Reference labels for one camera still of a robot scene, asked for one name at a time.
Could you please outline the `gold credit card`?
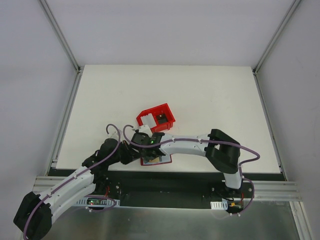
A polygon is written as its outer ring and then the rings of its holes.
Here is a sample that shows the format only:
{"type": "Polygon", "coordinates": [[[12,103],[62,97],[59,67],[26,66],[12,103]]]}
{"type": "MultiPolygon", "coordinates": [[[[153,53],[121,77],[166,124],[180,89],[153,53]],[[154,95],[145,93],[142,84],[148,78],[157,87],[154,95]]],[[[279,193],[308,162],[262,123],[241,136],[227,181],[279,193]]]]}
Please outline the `gold credit card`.
{"type": "Polygon", "coordinates": [[[160,157],[157,157],[157,158],[154,158],[152,160],[149,160],[148,161],[148,164],[157,164],[161,161],[161,158],[160,157]]]}

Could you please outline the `red plastic bin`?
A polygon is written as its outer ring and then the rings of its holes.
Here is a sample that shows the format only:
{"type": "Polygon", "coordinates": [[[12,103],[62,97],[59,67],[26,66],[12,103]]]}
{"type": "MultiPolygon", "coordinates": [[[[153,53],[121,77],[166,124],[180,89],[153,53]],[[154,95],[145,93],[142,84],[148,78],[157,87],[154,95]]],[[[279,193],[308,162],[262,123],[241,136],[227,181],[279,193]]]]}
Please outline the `red plastic bin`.
{"type": "Polygon", "coordinates": [[[141,111],[136,121],[139,126],[147,125],[152,133],[170,130],[176,122],[167,103],[141,111]]]}

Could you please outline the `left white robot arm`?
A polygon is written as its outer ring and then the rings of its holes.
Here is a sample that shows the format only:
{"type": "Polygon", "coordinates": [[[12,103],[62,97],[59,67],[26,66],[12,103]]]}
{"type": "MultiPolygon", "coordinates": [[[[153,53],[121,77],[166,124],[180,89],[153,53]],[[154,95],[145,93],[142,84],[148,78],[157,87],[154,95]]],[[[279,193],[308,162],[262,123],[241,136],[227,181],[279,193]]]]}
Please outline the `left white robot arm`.
{"type": "Polygon", "coordinates": [[[141,157],[126,141],[107,138],[81,166],[58,184],[40,193],[27,193],[15,214],[13,223],[25,240],[40,240],[53,223],[77,200],[106,188],[106,172],[110,165],[127,165],[141,157]]]}

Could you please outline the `red leather card holder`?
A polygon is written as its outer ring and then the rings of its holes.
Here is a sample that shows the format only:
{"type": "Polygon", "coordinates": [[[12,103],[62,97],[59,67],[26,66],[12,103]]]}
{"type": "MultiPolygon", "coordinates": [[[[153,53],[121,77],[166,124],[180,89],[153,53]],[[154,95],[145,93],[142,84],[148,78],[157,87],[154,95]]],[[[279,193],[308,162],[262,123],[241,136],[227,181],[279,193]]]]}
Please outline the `red leather card holder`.
{"type": "Polygon", "coordinates": [[[144,159],[144,158],[140,159],[141,166],[157,166],[157,165],[170,164],[171,162],[172,162],[171,155],[162,155],[154,159],[144,159]]]}

